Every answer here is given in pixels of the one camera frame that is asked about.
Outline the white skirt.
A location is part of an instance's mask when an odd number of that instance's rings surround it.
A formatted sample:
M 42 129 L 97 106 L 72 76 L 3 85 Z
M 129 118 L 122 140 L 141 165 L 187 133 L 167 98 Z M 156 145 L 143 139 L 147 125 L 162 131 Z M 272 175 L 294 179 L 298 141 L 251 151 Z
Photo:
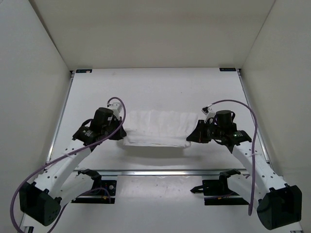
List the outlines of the white skirt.
M 194 131 L 198 115 L 175 111 L 131 111 L 123 128 L 127 136 L 124 146 L 188 148 L 186 138 Z

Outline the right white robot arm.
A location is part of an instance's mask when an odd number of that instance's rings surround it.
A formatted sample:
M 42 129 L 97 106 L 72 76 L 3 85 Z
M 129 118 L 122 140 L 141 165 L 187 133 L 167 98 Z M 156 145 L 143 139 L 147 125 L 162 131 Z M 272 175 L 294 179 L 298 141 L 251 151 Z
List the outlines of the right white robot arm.
M 302 215 L 301 190 L 296 185 L 288 185 L 256 152 L 251 137 L 237 129 L 235 113 L 230 110 L 214 112 L 210 107 L 202 111 L 206 118 L 198 121 L 187 140 L 201 144 L 215 141 L 225 146 L 250 176 L 243 175 L 237 169 L 225 170 L 218 179 L 204 180 L 191 192 L 203 193 L 208 202 L 238 195 L 251 209 L 256 210 L 260 222 L 268 230 L 299 222 Z

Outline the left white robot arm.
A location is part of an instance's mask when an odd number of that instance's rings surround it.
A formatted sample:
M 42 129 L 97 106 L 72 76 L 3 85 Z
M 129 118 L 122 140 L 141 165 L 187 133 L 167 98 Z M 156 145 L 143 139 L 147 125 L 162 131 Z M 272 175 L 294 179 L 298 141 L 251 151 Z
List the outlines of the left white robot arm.
M 82 123 L 64 150 L 64 156 L 47 164 L 42 174 L 19 190 L 20 209 L 43 226 L 49 226 L 60 216 L 62 208 L 85 192 L 101 191 L 101 175 L 89 168 L 79 170 L 78 165 L 97 146 L 107 139 L 122 140 L 124 111 L 122 102 L 108 103 L 95 111 L 94 117 Z

